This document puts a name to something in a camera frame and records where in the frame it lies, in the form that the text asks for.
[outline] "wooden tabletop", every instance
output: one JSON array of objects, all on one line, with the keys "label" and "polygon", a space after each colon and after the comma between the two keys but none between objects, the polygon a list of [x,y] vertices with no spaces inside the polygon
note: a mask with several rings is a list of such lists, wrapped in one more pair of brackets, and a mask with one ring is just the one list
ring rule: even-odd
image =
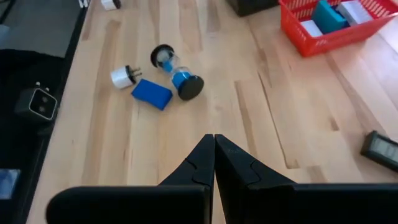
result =
[{"label": "wooden tabletop", "polygon": [[[397,182],[359,155],[377,130],[398,141],[398,20],[365,42],[302,58],[280,29],[280,8],[237,17],[225,0],[92,1],[28,223],[80,185],[156,185],[206,133],[221,133],[296,182]],[[150,63],[171,45],[205,80],[182,101]],[[141,67],[170,88],[164,111],[116,89],[110,72]],[[223,223],[215,189],[213,223]]]}]

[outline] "white power adapter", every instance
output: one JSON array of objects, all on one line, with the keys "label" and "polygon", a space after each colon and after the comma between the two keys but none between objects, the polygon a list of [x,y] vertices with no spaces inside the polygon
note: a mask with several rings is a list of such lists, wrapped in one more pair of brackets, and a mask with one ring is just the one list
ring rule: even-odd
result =
[{"label": "white power adapter", "polygon": [[105,10],[114,10],[120,9],[121,2],[120,0],[101,0],[102,5],[104,6]]},{"label": "white power adapter", "polygon": [[90,1],[91,0],[79,0],[79,6],[81,8],[88,7],[88,5],[90,4]]}]

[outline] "white object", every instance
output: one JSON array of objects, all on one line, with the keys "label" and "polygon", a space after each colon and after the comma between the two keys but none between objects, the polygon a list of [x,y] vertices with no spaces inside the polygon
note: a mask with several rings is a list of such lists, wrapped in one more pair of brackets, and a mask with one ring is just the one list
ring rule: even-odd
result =
[{"label": "white object", "polygon": [[359,1],[346,1],[340,3],[336,10],[346,18],[351,26],[373,20],[372,16]]},{"label": "white object", "polygon": [[118,89],[123,89],[125,87],[136,84],[136,76],[142,75],[142,73],[135,74],[134,72],[139,71],[140,68],[131,70],[130,66],[126,65],[119,68],[111,73],[111,78],[113,85]]},{"label": "white object", "polygon": [[91,0],[79,0],[79,6],[81,8],[88,7],[90,5]]},{"label": "white object", "polygon": [[84,7],[85,7],[85,5],[83,4],[82,0],[79,0],[79,6],[80,6],[81,8],[84,8]]},{"label": "white object", "polygon": [[308,31],[312,37],[322,36],[321,30],[317,27],[313,20],[301,22],[301,25]]},{"label": "white object", "polygon": [[114,0],[101,0],[101,3],[104,6],[105,10],[118,9]]}]

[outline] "blue sponge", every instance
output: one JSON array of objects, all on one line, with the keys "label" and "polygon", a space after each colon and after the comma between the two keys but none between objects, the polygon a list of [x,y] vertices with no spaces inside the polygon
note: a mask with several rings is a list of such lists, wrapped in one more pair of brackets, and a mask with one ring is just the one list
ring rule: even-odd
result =
[{"label": "blue sponge", "polygon": [[324,0],[318,2],[312,14],[312,20],[324,34],[345,28],[347,22]]},{"label": "blue sponge", "polygon": [[142,79],[131,92],[138,100],[148,102],[160,110],[163,110],[172,99],[172,91],[158,84]]}]

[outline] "red basket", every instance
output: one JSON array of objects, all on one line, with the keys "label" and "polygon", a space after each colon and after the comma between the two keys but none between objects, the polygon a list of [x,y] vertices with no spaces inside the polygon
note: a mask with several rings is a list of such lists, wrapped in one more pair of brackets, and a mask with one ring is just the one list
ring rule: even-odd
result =
[{"label": "red basket", "polygon": [[[311,19],[318,1],[279,0],[282,30],[304,57],[365,40],[398,15],[398,6],[391,0],[359,0],[374,20],[320,37],[312,37],[300,22]],[[335,6],[342,1],[349,0],[328,0],[328,3]]]}]

